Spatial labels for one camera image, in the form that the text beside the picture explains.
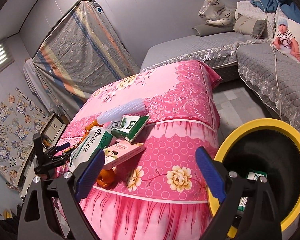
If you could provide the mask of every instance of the lace pattern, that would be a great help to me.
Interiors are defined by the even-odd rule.
[[[247,84],[247,86],[258,93],[258,95],[263,95],[269,98],[270,101],[275,103],[276,108],[271,107],[266,104],[277,114],[280,114],[279,107],[279,93],[277,86],[270,84],[264,77],[259,74],[249,70],[246,66],[238,62],[238,71],[242,80]],[[280,93],[281,96],[281,112],[282,115],[289,119],[290,125],[295,128],[300,133],[300,113],[296,107],[291,103],[290,100],[286,98],[285,95]]]
[[[271,39],[269,39],[269,38],[259,39],[259,40],[253,39],[253,40],[249,40],[249,41],[245,41],[245,42],[237,41],[234,44],[230,44],[230,45],[226,45],[226,46],[222,46],[222,47],[218,47],[218,48],[199,50],[199,51],[187,53],[187,54],[184,54],[184,55],[181,55],[178,57],[174,57],[174,58],[165,60],[163,62],[160,62],[158,64],[146,67],[143,70],[141,70],[140,73],[149,71],[149,70],[157,68],[157,67],[165,66],[165,65],[168,65],[171,63],[180,62],[180,61],[200,60],[202,62],[205,62],[205,61],[211,60],[213,58],[227,57],[227,56],[235,54],[237,51],[237,48],[239,46],[242,46],[245,44],[260,44],[260,43],[270,43],[270,42],[271,42]]]

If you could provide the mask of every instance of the stuffed tiger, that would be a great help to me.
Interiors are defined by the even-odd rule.
[[[201,18],[206,18],[211,25],[226,26],[233,23],[235,9],[228,8],[220,0],[205,0],[199,12]]]

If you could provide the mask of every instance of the baby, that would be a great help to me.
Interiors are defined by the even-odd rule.
[[[280,49],[281,45],[286,48],[291,48],[290,54],[300,61],[299,43],[291,31],[288,30],[288,21],[285,18],[280,18],[278,21],[278,33],[273,45],[277,49]]]

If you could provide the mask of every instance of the metal screw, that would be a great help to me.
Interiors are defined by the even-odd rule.
[[[238,177],[238,174],[235,171],[230,171],[229,176],[230,176],[230,178],[236,178],[236,177]]]
[[[263,183],[266,183],[267,182],[267,178],[264,177],[264,176],[260,176],[260,181],[263,182]]]
[[[34,183],[38,183],[40,181],[40,177],[39,176],[35,176],[34,178],[33,178],[33,182]]]
[[[66,173],[63,174],[63,177],[65,179],[69,179],[69,178],[71,178],[71,176],[72,176],[72,173],[70,171],[67,171]]]

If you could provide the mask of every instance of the gray pillow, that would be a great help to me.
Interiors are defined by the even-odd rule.
[[[212,26],[208,24],[200,24],[192,28],[194,34],[200,37],[209,36],[218,33],[233,32],[233,25],[228,26]]]
[[[259,39],[266,26],[267,20],[248,18],[239,13],[237,20],[234,22],[233,30],[237,33],[250,35],[256,39]]]

